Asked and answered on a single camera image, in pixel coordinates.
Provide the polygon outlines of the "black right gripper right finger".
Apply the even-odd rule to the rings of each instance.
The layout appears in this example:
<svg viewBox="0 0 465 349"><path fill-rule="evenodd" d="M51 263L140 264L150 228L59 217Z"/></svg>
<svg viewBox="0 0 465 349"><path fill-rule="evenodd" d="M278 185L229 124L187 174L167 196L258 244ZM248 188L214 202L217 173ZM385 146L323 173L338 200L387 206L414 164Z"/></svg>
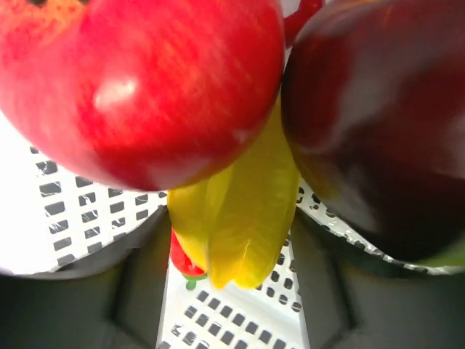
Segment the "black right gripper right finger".
<svg viewBox="0 0 465 349"><path fill-rule="evenodd" d="M431 275L365 252L301 209L291 244L311 348L463 348L464 274Z"/></svg>

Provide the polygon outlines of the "red chili pepper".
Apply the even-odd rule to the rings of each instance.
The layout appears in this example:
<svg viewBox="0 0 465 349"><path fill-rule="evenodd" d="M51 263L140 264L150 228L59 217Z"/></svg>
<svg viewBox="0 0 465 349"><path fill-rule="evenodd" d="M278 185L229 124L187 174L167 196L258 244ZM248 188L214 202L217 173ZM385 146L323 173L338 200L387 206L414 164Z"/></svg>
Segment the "red chili pepper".
<svg viewBox="0 0 465 349"><path fill-rule="evenodd" d="M322 0L302 0L297 10L284 17L284 34L286 48L292 47L297 35L305 23L325 4Z"/></svg>

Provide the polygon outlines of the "dark purple plum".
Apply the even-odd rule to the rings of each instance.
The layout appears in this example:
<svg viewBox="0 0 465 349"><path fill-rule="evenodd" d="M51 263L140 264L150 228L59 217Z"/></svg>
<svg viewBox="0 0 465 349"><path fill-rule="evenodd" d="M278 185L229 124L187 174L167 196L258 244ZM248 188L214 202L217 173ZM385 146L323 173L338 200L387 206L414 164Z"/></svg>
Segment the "dark purple plum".
<svg viewBox="0 0 465 349"><path fill-rule="evenodd" d="M307 184L389 256L464 264L464 3L332 1L282 86Z"/></svg>

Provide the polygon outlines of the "red apple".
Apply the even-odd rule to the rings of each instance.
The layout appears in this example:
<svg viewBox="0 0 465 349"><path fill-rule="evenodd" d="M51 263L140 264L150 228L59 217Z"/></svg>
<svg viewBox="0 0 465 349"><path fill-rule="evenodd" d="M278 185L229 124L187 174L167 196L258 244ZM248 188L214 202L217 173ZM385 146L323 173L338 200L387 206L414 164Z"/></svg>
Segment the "red apple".
<svg viewBox="0 0 465 349"><path fill-rule="evenodd" d="M1 112L92 181L157 191L256 139L284 61L279 1L3 1Z"/></svg>

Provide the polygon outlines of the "yellow starfruit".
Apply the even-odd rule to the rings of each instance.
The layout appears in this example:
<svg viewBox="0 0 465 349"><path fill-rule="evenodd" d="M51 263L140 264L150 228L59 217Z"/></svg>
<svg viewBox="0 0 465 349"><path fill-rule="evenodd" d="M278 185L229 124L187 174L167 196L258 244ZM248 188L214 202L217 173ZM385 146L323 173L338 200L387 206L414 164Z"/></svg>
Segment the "yellow starfruit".
<svg viewBox="0 0 465 349"><path fill-rule="evenodd" d="M277 101L254 144L206 180L169 190L175 235L217 289L259 286L280 255L296 209L300 174Z"/></svg>

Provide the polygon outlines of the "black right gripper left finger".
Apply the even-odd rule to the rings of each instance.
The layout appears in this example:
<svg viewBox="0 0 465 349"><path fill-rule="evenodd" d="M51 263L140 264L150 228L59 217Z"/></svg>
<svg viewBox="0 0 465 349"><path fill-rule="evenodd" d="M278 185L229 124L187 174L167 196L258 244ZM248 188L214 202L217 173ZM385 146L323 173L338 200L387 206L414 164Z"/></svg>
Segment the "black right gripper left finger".
<svg viewBox="0 0 465 349"><path fill-rule="evenodd" d="M1 274L2 348L156 348L171 223L159 207L132 232L55 272Z"/></svg>

